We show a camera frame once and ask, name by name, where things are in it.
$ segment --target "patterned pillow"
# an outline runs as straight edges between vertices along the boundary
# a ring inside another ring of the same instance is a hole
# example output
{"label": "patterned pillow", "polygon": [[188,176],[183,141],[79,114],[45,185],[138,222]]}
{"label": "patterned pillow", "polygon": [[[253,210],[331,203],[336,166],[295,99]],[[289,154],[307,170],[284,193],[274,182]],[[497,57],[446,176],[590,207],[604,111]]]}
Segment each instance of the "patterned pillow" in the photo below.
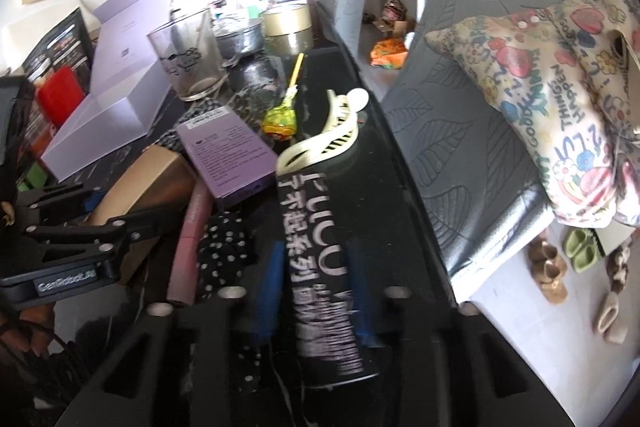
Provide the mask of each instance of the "patterned pillow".
{"label": "patterned pillow", "polygon": [[426,40],[462,66],[523,140],[559,220],[608,225],[617,196],[613,144],[597,93],[548,12],[472,17]]}

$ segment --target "glass cup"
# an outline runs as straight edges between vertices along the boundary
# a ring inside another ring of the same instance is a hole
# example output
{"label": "glass cup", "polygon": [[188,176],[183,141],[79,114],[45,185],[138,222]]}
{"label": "glass cup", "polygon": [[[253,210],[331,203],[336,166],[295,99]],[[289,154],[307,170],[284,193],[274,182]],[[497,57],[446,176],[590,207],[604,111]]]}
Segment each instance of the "glass cup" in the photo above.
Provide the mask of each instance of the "glass cup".
{"label": "glass cup", "polygon": [[237,54],[224,60],[211,28],[209,9],[171,21],[147,36],[178,96],[187,102],[216,94]]}

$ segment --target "lavender box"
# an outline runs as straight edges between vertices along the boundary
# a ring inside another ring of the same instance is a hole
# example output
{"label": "lavender box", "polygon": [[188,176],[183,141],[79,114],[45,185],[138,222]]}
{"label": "lavender box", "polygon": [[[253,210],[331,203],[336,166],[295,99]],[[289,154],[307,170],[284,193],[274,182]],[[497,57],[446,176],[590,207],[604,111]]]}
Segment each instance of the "lavender box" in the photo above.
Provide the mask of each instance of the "lavender box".
{"label": "lavender box", "polygon": [[275,181],[276,153],[226,105],[177,127],[211,194],[228,208]]}

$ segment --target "orange bag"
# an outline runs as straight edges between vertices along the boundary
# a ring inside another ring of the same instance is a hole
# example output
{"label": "orange bag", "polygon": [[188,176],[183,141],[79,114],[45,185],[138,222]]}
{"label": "orange bag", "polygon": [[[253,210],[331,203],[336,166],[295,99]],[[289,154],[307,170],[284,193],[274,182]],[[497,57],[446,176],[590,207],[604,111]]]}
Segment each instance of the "orange bag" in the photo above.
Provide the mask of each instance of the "orange bag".
{"label": "orange bag", "polygon": [[385,39],[371,50],[371,65],[385,70],[399,70],[406,59],[407,48],[402,39]]}

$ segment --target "white plastic hair clip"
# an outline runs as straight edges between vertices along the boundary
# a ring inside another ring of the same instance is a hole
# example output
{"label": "white plastic hair clip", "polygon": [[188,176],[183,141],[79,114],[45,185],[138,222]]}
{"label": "white plastic hair clip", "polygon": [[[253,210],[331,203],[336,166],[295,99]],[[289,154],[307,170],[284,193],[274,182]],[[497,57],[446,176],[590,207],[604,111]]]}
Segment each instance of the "white plastic hair clip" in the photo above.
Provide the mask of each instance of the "white plastic hair clip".
{"label": "white plastic hair clip", "polygon": [[276,174],[299,171],[309,165],[342,154],[358,137],[358,111],[369,103],[369,93],[361,88],[350,90],[347,95],[336,95],[327,90],[329,116],[322,133],[289,147],[278,158]]}

